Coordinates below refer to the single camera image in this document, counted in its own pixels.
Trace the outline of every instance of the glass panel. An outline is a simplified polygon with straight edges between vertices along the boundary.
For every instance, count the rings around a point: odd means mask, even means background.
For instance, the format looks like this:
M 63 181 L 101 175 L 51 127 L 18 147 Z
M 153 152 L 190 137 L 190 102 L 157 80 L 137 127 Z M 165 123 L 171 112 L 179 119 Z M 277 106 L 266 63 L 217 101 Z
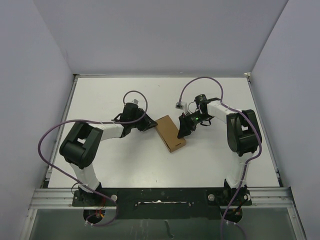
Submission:
M 219 240 L 220 221 L 205 218 L 182 220 L 117 220 L 107 227 L 84 226 L 79 209 L 40 209 L 31 240 Z M 295 240 L 286 208 L 245 208 L 239 223 L 250 240 Z M 239 228 L 224 227 L 225 240 L 244 240 Z

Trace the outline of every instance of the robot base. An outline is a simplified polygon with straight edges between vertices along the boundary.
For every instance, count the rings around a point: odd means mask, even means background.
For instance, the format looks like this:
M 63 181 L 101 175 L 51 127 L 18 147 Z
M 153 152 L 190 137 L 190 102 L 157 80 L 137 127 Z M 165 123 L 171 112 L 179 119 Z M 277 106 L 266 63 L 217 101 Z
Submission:
M 118 204 L 119 220 L 128 219 L 189 219 L 207 218 L 209 220 L 221 219 L 221 206 L 226 206 L 232 198 L 234 189 L 225 187 L 197 187 L 197 188 L 100 188 L 99 192 L 114 199 Z M 233 206 L 252 205 L 246 187 L 232 203 Z M 100 203 L 88 201 L 77 190 L 74 193 L 72 206 L 113 207 L 114 204 L 100 199 Z M 84 210 L 83 216 L 88 216 L 92 210 Z

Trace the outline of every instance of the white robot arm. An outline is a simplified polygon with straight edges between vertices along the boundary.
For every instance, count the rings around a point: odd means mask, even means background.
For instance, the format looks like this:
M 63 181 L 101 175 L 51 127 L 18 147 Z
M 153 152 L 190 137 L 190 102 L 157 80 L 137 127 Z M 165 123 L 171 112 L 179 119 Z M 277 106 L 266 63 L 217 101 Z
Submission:
M 203 122 L 209 122 L 212 118 L 218 118 L 227 126 L 227 142 L 230 149 L 234 152 L 231 170 L 226 176 L 226 182 L 231 189 L 238 188 L 242 174 L 244 172 L 246 161 L 253 156 L 258 148 L 258 140 L 248 122 L 239 114 L 222 106 L 219 98 L 207 99 L 204 94 L 195 97 L 196 111 L 188 112 L 187 104 L 178 102 L 176 108 L 184 110 L 179 117 L 180 129 L 178 138 L 182 138 L 191 134 L 196 130 L 197 124 L 208 126 Z M 252 122 L 261 138 L 256 114 L 253 110 L 239 110 L 245 114 Z M 245 174 L 241 187 L 247 184 Z
M 117 124 L 89 124 L 76 122 L 60 146 L 59 153 L 71 165 L 78 180 L 92 190 L 99 190 L 101 183 L 96 177 L 93 167 L 99 144 L 101 141 L 114 138 L 123 138 L 137 128 L 144 132 L 157 125 L 144 110 L 138 107 L 138 101 L 126 103 L 123 112 L 113 120 Z M 79 190 L 87 198 L 95 198 L 92 191 L 82 185 Z

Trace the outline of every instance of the cardboard box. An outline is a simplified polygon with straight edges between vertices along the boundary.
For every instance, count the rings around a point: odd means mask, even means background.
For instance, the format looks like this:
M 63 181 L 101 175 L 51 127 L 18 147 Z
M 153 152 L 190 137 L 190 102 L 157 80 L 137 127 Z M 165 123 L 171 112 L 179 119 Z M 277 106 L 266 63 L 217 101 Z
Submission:
M 170 153 L 186 145 L 184 138 L 177 138 L 179 130 L 168 115 L 158 119 L 156 122 L 158 125 L 155 129 Z

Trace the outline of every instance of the black mounting plate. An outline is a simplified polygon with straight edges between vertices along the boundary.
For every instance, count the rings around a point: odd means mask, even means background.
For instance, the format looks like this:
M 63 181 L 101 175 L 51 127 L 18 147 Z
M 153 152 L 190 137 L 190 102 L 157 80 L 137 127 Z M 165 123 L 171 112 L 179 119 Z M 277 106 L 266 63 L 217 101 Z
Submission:
M 195 187 L 195 188 L 101 188 L 99 192 L 108 197 L 117 196 L 117 219 L 189 219 L 207 218 L 221 219 L 220 206 L 230 201 L 226 198 L 226 188 Z M 232 205 L 238 206 L 244 199 L 237 199 Z M 105 206 L 114 204 L 106 201 Z M 251 200 L 244 205 L 252 205 Z M 92 207 L 76 190 L 72 206 Z

